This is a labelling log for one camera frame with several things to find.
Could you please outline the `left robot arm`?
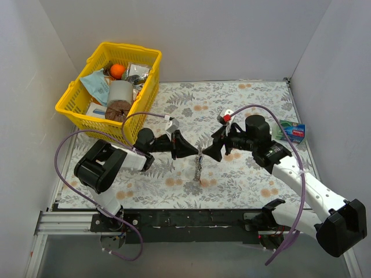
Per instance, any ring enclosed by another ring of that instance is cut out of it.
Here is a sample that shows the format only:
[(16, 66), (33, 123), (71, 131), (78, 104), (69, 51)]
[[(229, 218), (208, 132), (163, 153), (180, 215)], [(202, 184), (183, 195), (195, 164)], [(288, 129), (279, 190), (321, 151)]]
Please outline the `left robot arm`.
[(156, 152), (169, 152), (174, 160), (199, 154), (178, 129), (156, 137), (151, 129), (143, 128), (138, 133), (134, 150), (115, 147), (99, 139), (76, 164), (74, 175), (92, 194), (109, 231), (116, 232), (123, 226), (123, 208), (111, 188), (117, 174), (121, 169), (147, 171), (154, 162), (152, 154)]

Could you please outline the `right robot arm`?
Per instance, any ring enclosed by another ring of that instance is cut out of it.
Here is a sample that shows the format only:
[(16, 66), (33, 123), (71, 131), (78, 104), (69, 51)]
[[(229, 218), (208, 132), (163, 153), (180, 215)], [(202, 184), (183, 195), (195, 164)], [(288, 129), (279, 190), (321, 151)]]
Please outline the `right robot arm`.
[(333, 257), (343, 255), (366, 237), (366, 208), (363, 203), (358, 199), (347, 200), (312, 174), (305, 173), (298, 158), (272, 140), (270, 126), (263, 116), (247, 117), (245, 130), (234, 123), (229, 112), (219, 115), (217, 120), (222, 126), (212, 134), (212, 145), (202, 151), (204, 155), (220, 162), (223, 148), (226, 154), (233, 149), (250, 151), (260, 167), (294, 190), (312, 209), (312, 212), (306, 212), (282, 199), (275, 199), (250, 220), (252, 225), (272, 231), (279, 226), (291, 227), (315, 238)]

